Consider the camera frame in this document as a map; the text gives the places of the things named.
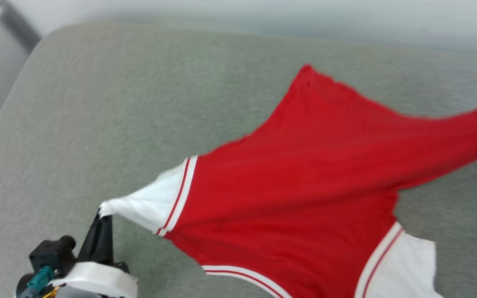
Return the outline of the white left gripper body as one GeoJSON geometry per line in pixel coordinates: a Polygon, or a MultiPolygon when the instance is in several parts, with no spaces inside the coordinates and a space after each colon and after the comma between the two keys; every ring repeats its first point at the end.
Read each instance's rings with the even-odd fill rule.
{"type": "Polygon", "coordinates": [[[136,298],[137,279],[123,270],[96,262],[79,262],[61,279],[54,279],[52,287],[59,287],[57,298],[136,298]]]}

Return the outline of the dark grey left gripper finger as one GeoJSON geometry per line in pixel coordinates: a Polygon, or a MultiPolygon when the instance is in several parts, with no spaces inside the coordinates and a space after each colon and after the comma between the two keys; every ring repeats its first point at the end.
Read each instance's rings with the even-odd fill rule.
{"type": "Polygon", "coordinates": [[[86,238],[82,243],[81,250],[78,253],[78,262],[97,262],[100,263],[102,259],[101,240],[102,222],[99,212],[87,232],[86,238]]]}
{"type": "Polygon", "coordinates": [[[103,250],[104,250],[104,256],[103,256],[104,264],[112,265],[114,261],[112,216],[103,217],[103,250]]]}

